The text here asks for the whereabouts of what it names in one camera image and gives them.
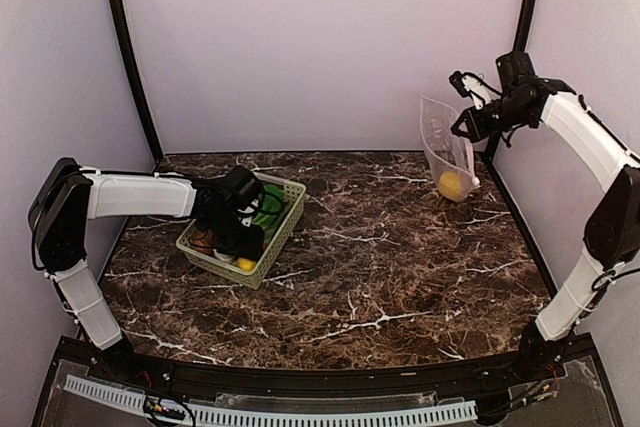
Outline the yellow lemon toy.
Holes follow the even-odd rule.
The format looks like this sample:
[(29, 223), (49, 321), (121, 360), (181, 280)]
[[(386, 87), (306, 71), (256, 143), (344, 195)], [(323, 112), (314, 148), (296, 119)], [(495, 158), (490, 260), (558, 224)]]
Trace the yellow lemon toy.
[(443, 197), (453, 202), (462, 202), (467, 196), (461, 177), (457, 172), (443, 172), (438, 180), (438, 189)]

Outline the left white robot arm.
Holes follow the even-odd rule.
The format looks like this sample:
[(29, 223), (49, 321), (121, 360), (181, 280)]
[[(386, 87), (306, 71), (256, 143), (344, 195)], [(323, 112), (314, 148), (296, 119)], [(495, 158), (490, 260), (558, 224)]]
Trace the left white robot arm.
[(29, 209), (32, 265), (52, 280), (71, 316), (104, 351), (103, 368), (120, 383), (131, 383), (141, 374), (141, 362), (122, 346), (126, 336), (88, 267), (88, 221), (145, 215), (190, 218), (202, 231), (212, 232), (222, 253), (257, 262), (264, 231), (242, 219), (261, 207), (262, 191), (258, 178), (242, 166), (223, 177), (198, 178), (104, 171), (61, 158)]

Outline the brown potato toy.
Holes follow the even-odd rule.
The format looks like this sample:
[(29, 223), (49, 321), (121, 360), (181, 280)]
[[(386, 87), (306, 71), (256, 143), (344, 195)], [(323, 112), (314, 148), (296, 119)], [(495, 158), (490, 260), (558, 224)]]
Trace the brown potato toy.
[(190, 240), (190, 247), (197, 252), (204, 255), (211, 256), (213, 254), (213, 245), (215, 241), (215, 235), (211, 231), (196, 231)]

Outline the clear zip top bag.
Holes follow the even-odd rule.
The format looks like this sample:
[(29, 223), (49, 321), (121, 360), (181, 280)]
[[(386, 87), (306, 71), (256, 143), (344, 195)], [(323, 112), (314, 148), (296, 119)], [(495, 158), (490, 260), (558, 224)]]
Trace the clear zip top bag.
[(420, 133), (431, 177), (438, 189), (443, 172), (457, 172), (467, 194), (465, 201), (480, 187), (480, 180), (475, 174), (472, 144), (450, 131), (458, 116), (452, 107), (442, 102), (425, 96), (420, 98)]

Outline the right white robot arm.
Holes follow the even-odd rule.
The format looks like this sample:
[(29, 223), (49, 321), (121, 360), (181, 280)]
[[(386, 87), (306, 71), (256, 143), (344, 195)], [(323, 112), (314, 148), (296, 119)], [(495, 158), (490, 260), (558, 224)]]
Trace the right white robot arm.
[(449, 82), (472, 101), (453, 123), (453, 134), (478, 142), (543, 126), (573, 151), (593, 182), (594, 209), (576, 264), (523, 330), (510, 360), (511, 373), (530, 381), (561, 356), (574, 328), (595, 311), (612, 284), (632, 271), (639, 252), (639, 157), (562, 80), (523, 75), (494, 89), (473, 73), (456, 71)]

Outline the green plastic basket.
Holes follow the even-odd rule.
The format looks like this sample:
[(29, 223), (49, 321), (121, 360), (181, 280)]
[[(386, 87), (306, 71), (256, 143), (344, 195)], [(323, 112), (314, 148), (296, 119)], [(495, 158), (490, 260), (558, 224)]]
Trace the green plastic basket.
[[(195, 228), (194, 211), (192, 213), (193, 220), (176, 240), (176, 247), (184, 253), (192, 265), (257, 290), (302, 216), (306, 200), (306, 187), (302, 184), (264, 173), (253, 173), (262, 183), (263, 190), (259, 196), (263, 193), (267, 184), (274, 184), (283, 190), (286, 202), (284, 213), (279, 218), (275, 233), (270, 237), (265, 237), (264, 234), (263, 253), (253, 271), (245, 272), (239, 269), (236, 265), (238, 258), (233, 255), (223, 254), (221, 251), (214, 249), (213, 254), (208, 256), (190, 247), (191, 237), (198, 231)], [(197, 181), (198, 188), (218, 187), (225, 190), (221, 182), (224, 176), (207, 181), (199, 179)], [(259, 196), (248, 207), (244, 209), (238, 208), (239, 219), (245, 226), (252, 225), (252, 218), (260, 208)]]

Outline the green bok choy toy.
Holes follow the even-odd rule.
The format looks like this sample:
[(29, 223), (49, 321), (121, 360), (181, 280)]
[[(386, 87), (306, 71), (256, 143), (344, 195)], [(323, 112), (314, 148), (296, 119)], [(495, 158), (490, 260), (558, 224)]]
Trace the green bok choy toy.
[(270, 237), (277, 230), (279, 218), (285, 210), (283, 190), (274, 184), (267, 184), (259, 196), (259, 206), (251, 224), (260, 227), (265, 237)]

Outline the orange yellow mango toy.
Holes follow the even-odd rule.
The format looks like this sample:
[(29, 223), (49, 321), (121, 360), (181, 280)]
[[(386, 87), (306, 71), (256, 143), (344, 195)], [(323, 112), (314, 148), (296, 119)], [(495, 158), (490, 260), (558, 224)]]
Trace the orange yellow mango toy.
[(256, 268), (257, 262), (247, 258), (238, 258), (236, 265), (245, 272), (251, 272)]

